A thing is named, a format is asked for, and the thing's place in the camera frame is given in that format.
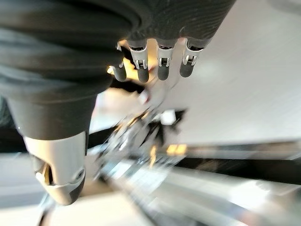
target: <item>robotic hand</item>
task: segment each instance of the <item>robotic hand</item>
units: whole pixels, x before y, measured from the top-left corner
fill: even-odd
[[[79,196],[96,95],[126,74],[126,39],[147,82],[148,38],[158,42],[158,78],[168,77],[177,39],[187,38],[180,74],[191,75],[235,0],[2,0],[0,93],[32,155],[36,178],[64,205]]]

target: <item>black fingertip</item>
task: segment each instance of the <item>black fingertip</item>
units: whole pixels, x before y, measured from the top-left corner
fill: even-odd
[[[125,81],[127,79],[127,73],[124,66],[121,68],[119,66],[113,67],[115,78],[118,81]]]
[[[193,71],[193,66],[190,64],[183,64],[183,62],[181,63],[181,67],[180,67],[180,75],[184,78],[189,77],[192,74]]]
[[[158,67],[158,78],[162,81],[166,80],[168,78],[169,73],[169,67],[166,67],[165,65]]]
[[[138,71],[138,78],[140,82],[147,82],[149,80],[149,70],[148,68],[140,68]]]

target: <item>metal bracket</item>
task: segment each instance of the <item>metal bracket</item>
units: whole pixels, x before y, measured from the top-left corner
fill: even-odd
[[[188,43],[186,41],[185,43],[185,49],[184,49],[184,53],[183,53],[183,64],[186,65],[188,62],[191,62],[191,66],[194,66],[197,58],[199,57],[200,52],[203,50],[191,50],[188,48]]]
[[[174,48],[169,48],[169,49],[163,49],[157,46],[157,59],[158,59],[158,65],[159,67],[162,66],[162,59],[166,58],[166,67],[169,67],[170,61],[172,59],[172,54],[173,54]]]
[[[143,66],[144,69],[147,68],[148,55],[147,55],[147,46],[142,50],[133,50],[130,48],[133,61],[137,69]]]

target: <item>prosthetic hand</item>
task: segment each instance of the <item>prosthetic hand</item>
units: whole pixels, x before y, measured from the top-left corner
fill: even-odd
[[[107,67],[125,79],[118,41],[128,40],[146,82],[146,40],[158,42],[158,78],[165,80],[177,39],[187,38],[180,74],[188,77],[234,1],[0,1],[0,93],[37,180],[58,203],[73,203],[83,187],[96,95],[111,83]]]

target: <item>dark gray fabric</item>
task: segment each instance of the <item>dark gray fabric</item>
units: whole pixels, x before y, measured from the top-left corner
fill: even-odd
[[[8,104],[3,97],[0,97],[0,128],[15,128]]]

